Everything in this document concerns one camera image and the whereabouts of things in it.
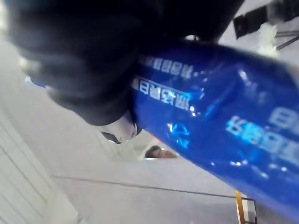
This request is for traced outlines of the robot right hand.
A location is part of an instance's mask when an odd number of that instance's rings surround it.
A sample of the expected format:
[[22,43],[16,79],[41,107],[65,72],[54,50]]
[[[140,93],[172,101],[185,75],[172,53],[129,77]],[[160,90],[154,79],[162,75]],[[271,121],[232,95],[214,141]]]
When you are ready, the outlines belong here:
[[218,42],[241,0],[5,0],[6,35],[21,69],[58,105],[106,138],[139,129],[129,101],[141,46],[196,35]]

